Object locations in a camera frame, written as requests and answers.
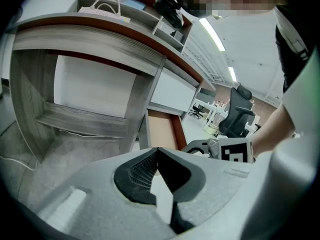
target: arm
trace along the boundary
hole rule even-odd
[[[295,126],[281,104],[261,129],[252,135],[253,155],[257,157],[262,152],[273,150],[278,143],[290,138],[294,131]]]

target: office chair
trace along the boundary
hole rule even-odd
[[[243,138],[248,116],[255,116],[250,109],[252,93],[241,84],[237,89],[231,88],[228,116],[219,123],[219,132],[228,138]]]
[[[193,109],[193,111],[190,111],[190,112],[189,112],[189,115],[191,115],[191,116],[194,115],[194,116],[197,117],[197,119],[200,119],[200,118],[201,118],[200,112],[201,112],[201,113],[204,113],[204,112],[205,112],[205,111],[204,111],[204,107],[201,106],[201,105],[199,105],[198,107],[192,106],[192,109]]]

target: ceiling light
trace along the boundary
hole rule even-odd
[[[234,82],[237,82],[237,78],[236,78],[236,74],[235,74],[234,68],[231,67],[231,66],[229,66],[228,69],[229,69],[229,71],[230,71],[230,75],[231,75],[231,77],[232,77],[232,80],[233,80]]]
[[[215,42],[216,46],[218,47],[218,49],[221,52],[224,52],[225,51],[225,47],[222,44],[222,42],[221,42],[219,36],[217,35],[216,31],[214,30],[214,28],[209,23],[209,21],[206,18],[201,18],[199,21],[202,24],[202,26],[204,26],[206,31],[208,31],[208,33],[212,37],[213,41]]]

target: wooden shelf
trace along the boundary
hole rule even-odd
[[[78,11],[81,7],[90,7],[96,0],[78,0]],[[113,7],[113,9],[117,12],[118,11],[118,3],[112,0],[100,0],[96,7],[100,4],[108,4]],[[111,9],[107,6],[101,8],[104,11],[112,12]],[[152,14],[144,11],[133,8],[126,4],[120,3],[121,15],[124,17],[130,18],[130,24],[136,25],[143,29],[147,29],[148,31],[152,31],[157,23],[159,22],[159,18],[153,16]]]
[[[162,39],[163,41],[165,41],[166,43],[168,43],[169,45],[171,45],[173,48],[175,48],[177,50],[182,49],[184,47],[184,45],[182,43],[180,43],[173,36],[167,34],[163,30],[161,30],[160,28],[156,29],[154,35],[156,37]]]
[[[46,102],[36,120],[47,126],[94,136],[125,137],[126,119]]]

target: white sleeve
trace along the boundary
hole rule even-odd
[[[298,133],[320,129],[320,56],[314,49],[304,69],[282,98]]]

